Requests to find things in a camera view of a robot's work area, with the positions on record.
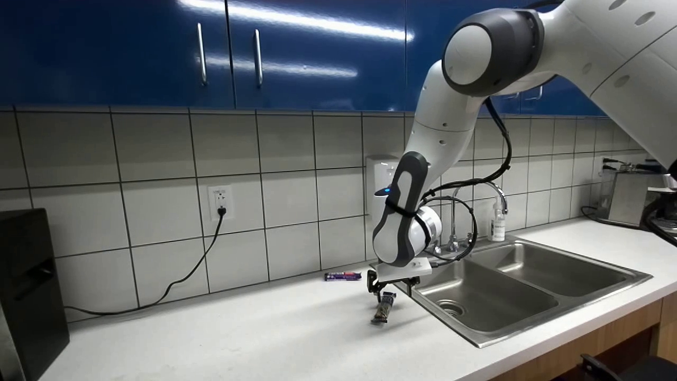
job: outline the faucet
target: faucet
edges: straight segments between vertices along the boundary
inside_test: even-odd
[[[479,183],[490,186],[490,188],[500,194],[500,199],[501,199],[501,213],[508,213],[508,197],[506,197],[506,190],[504,190],[501,186],[497,186],[495,182],[479,182]],[[456,204],[450,204],[449,250],[459,250],[459,247],[467,247],[467,245],[470,245],[470,242],[464,244],[464,242],[459,242],[459,238],[454,236],[454,220],[456,220]]]

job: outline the stainless steel sink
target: stainless steel sink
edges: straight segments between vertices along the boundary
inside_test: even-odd
[[[484,347],[646,279],[649,274],[610,263],[510,242],[433,268],[411,297]]]

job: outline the wall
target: wall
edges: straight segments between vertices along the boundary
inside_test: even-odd
[[[154,300],[196,263],[216,226],[207,188],[227,183],[235,205],[216,247],[167,300],[275,281],[375,258],[363,159],[400,154],[409,125],[407,114],[0,110],[0,210],[46,207],[66,303],[115,311]],[[500,183],[510,231],[578,216],[601,188],[602,156],[643,156],[605,118],[508,126],[513,162]],[[501,154],[482,118],[444,179],[486,175]],[[460,197],[486,232],[493,192]]]

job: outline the white countertop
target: white countertop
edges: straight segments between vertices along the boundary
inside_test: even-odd
[[[518,236],[651,279],[477,350],[402,291],[372,326],[363,281],[311,274],[74,324],[43,378],[489,378],[677,291],[677,247],[651,232],[575,220]]]

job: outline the wall tile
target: wall tile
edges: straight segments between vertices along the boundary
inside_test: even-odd
[[[312,171],[265,173],[263,188],[266,226],[317,220]]]
[[[361,216],[361,166],[317,171],[320,220]]]
[[[518,231],[526,226],[526,194],[508,197],[506,228]]]
[[[575,153],[594,150],[594,134],[599,118],[578,118],[575,122]]]
[[[550,222],[572,218],[572,188],[551,188],[550,192]]]
[[[361,164],[361,120],[358,114],[316,114],[317,166]]]
[[[550,156],[538,156],[529,161],[529,190],[550,188],[551,166]]]
[[[460,161],[452,166],[449,166],[444,173],[442,173],[442,183],[447,182],[460,182],[460,179],[470,179],[472,177],[472,162],[467,161]],[[459,192],[454,194],[464,201],[472,201],[472,186],[464,186],[459,188]]]
[[[574,183],[587,183],[594,179],[592,156],[574,159]]]
[[[126,247],[121,186],[33,188],[48,216],[54,255]]]
[[[511,142],[511,156],[526,156],[529,154],[529,140],[531,140],[531,120],[529,118],[510,118],[508,134]]]
[[[504,186],[508,194],[526,192],[529,188],[529,161],[513,159],[510,170],[504,173]]]
[[[137,307],[128,250],[56,258],[63,305],[91,311]],[[88,318],[67,311],[67,320]]]
[[[501,166],[501,161],[475,161],[472,166],[472,175],[486,177],[500,166]],[[479,183],[479,186],[472,188],[472,197],[474,199],[493,199],[493,197],[497,197],[497,192],[490,186]]]
[[[363,116],[365,156],[402,156],[404,146],[402,116]]]
[[[490,238],[490,220],[495,218],[495,199],[477,199],[472,204],[474,218],[477,220],[477,238],[489,242]]]
[[[490,118],[479,118],[474,128],[474,159],[501,159],[504,138]]]
[[[612,150],[613,147],[613,128],[615,125],[610,118],[601,118],[594,128],[594,150]]]
[[[581,205],[592,205],[592,186],[584,183],[584,186],[574,186],[572,188],[572,216],[581,216],[579,207]]]
[[[263,201],[258,175],[198,177],[204,235],[214,235],[218,222],[218,218],[214,218],[214,210],[218,207],[211,205],[209,199],[211,186],[229,186],[231,190],[231,205],[220,226],[220,232],[263,228]]]
[[[363,218],[320,222],[321,268],[363,263]]]
[[[529,192],[526,197],[526,226],[548,224],[550,220],[550,190]]]
[[[122,179],[194,175],[189,114],[111,114]]]
[[[572,154],[575,146],[575,118],[554,118],[551,122],[551,153]]]
[[[258,116],[263,171],[312,170],[312,118],[308,114]]]
[[[141,305],[154,303],[171,281],[186,277],[201,255],[201,238],[134,247]],[[207,295],[204,263],[183,283],[176,283],[162,303],[196,295]]]
[[[271,279],[291,277],[320,268],[317,224],[268,228]]]
[[[375,254],[375,238],[372,238],[372,235],[375,235],[375,228],[372,228],[371,218],[365,216],[365,218],[363,218],[363,258],[365,258],[367,263],[377,263],[377,260],[378,260],[377,254]]]
[[[194,179],[124,183],[131,245],[198,236]]]
[[[25,170],[12,113],[0,113],[0,188],[25,186]]]
[[[268,279],[265,231],[220,235],[207,255],[211,291]]]
[[[253,114],[194,113],[191,120],[198,175],[258,171]]]
[[[21,190],[0,190],[0,212],[7,210],[30,210],[30,194]]]
[[[574,156],[551,156],[551,188],[574,183]]]
[[[551,118],[531,120],[529,154],[551,154]]]
[[[107,114],[18,113],[32,186],[117,182]]]

